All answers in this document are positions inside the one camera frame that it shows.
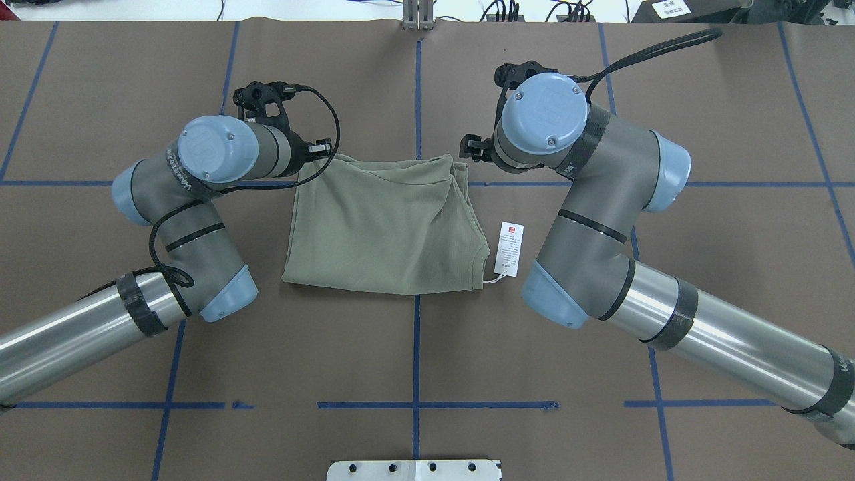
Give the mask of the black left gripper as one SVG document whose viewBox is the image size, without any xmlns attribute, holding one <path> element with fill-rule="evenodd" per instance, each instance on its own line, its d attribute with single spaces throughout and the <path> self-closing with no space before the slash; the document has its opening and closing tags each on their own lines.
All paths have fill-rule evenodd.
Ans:
<svg viewBox="0 0 855 481">
<path fill-rule="evenodd" d="M 331 139 L 320 139 L 315 142 L 305 141 L 296 132 L 289 130 L 287 140 L 290 145 L 291 155 L 287 165 L 287 176 L 299 173 L 306 162 L 329 158 L 333 155 L 333 141 Z"/>
</svg>

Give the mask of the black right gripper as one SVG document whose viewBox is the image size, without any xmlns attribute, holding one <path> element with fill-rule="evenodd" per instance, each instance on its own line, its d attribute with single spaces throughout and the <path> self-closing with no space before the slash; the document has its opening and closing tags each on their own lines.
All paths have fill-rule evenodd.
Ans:
<svg viewBox="0 0 855 481">
<path fill-rule="evenodd" d="M 510 172 L 509 165 L 498 155 L 492 138 L 482 139 L 477 134 L 465 134 L 459 144 L 459 158 L 473 162 L 491 162 L 496 168 Z"/>
</svg>

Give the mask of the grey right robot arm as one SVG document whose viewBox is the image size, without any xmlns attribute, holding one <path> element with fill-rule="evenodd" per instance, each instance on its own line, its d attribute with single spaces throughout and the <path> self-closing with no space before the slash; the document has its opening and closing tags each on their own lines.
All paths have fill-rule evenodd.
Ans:
<svg viewBox="0 0 855 481">
<path fill-rule="evenodd" d="M 523 283 L 526 304 L 572 329 L 602 321 L 739 381 L 851 450 L 851 357 L 633 253 L 639 219 L 671 207 L 687 185 L 690 153 L 589 100 L 581 79 L 553 68 L 504 64 L 494 81 L 492 134 L 464 135 L 460 156 L 513 174 L 549 168 L 569 181 Z"/>
</svg>

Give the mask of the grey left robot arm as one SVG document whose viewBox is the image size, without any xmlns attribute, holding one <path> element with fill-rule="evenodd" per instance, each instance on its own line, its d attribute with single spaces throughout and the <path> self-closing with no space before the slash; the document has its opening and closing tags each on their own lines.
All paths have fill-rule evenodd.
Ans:
<svg viewBox="0 0 855 481">
<path fill-rule="evenodd" d="M 250 305 L 259 288 L 214 201 L 314 160 L 327 167 L 339 141 L 304 141 L 287 121 L 202 116 L 120 173 L 111 195 L 149 228 L 150 264 L 3 335 L 2 412 L 182 320 L 213 323 Z"/>
</svg>

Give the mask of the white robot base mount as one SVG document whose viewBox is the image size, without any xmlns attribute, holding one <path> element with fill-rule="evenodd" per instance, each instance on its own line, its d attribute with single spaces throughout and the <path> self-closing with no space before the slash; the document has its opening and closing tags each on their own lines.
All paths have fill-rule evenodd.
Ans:
<svg viewBox="0 0 855 481">
<path fill-rule="evenodd" d="M 342 460 L 327 480 L 502 480 L 501 462 L 489 459 Z"/>
</svg>

